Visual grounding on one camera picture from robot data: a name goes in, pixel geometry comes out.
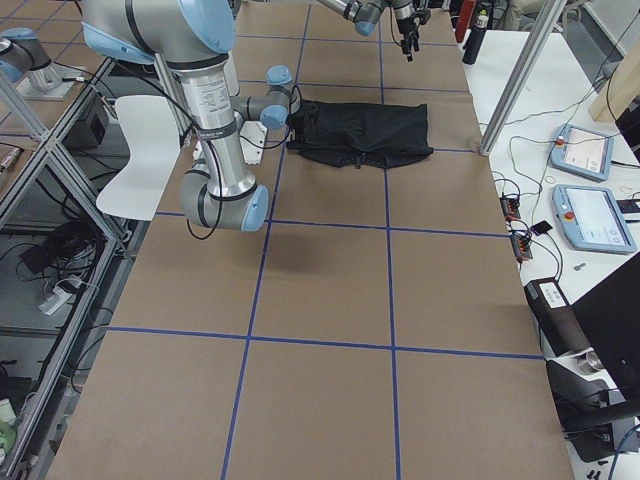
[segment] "black bottle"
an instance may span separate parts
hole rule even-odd
[[[464,44],[464,56],[462,57],[462,63],[467,65],[473,65],[476,63],[482,41],[484,40],[484,34],[487,33],[487,25],[489,23],[489,17],[484,13],[478,15],[478,19],[473,27],[471,27],[471,33],[469,38]]]

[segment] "red object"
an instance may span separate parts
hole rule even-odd
[[[477,0],[464,0],[462,8],[460,9],[460,17],[458,23],[456,23],[456,42],[460,43],[464,40],[464,36],[469,28],[469,22],[473,11],[476,9]]]

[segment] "white table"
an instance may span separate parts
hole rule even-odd
[[[465,66],[469,89],[473,95],[478,122],[480,122],[482,129],[491,118],[527,35],[522,32],[489,31],[475,65]],[[596,123],[591,120],[588,108],[595,97],[596,94],[591,91],[591,83],[562,35],[552,34],[509,117],[509,122],[525,118],[532,113],[563,110],[582,99],[585,101],[563,113],[536,116],[523,122],[505,126],[490,155],[492,169],[516,182],[522,192],[536,192],[538,187],[535,183],[514,171],[508,152],[510,139],[514,136],[523,136],[538,141],[550,141],[555,137],[559,127],[569,119],[573,124],[605,134],[618,133],[615,125]],[[551,191],[553,184],[602,185],[610,188],[617,199],[630,198],[633,192],[640,191],[640,170],[612,166],[609,179],[602,184],[597,184],[579,176],[546,167],[550,148],[550,144],[534,144],[519,139],[512,142],[513,157],[517,169],[536,180],[541,180],[543,186],[537,207],[535,207],[536,198],[534,196],[524,196],[521,199],[520,213],[529,225],[546,220],[554,227],[549,233],[556,240],[564,258],[560,286],[569,301],[573,303],[627,261],[630,256],[581,252],[572,249],[564,238],[561,227],[552,211]],[[614,139],[613,159],[637,165],[633,153],[622,136]],[[497,183],[497,188],[499,192],[502,191],[502,182]],[[506,185],[505,191],[512,193],[515,188]],[[636,243],[640,245],[640,224],[631,224],[629,228]],[[555,253],[553,243],[545,237],[543,235],[535,240]],[[537,245],[532,246],[532,252],[534,259],[524,262],[522,265],[523,285],[532,279],[553,276],[555,272],[555,261],[549,253]],[[583,263],[585,265],[580,270],[574,269],[574,266]],[[565,366],[570,366],[575,361],[567,358],[563,359],[562,363]],[[611,382],[606,373],[604,376]],[[596,376],[588,377],[589,380],[595,378]],[[576,479],[583,480],[590,470],[602,470],[600,479],[607,478],[610,463],[604,467],[598,466],[596,462],[583,463],[569,442],[567,442],[567,446]],[[621,456],[616,466],[614,479],[635,480],[638,478],[640,478],[640,454]]]

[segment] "tablet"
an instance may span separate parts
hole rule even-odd
[[[591,180],[609,178],[613,139],[605,134],[564,125],[551,150],[551,165]]]
[[[564,235],[577,250],[636,251],[633,237],[608,188],[556,185],[552,198]]]

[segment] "green object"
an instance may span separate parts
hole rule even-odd
[[[0,420],[0,448],[9,453],[16,443],[16,432],[9,425]]]

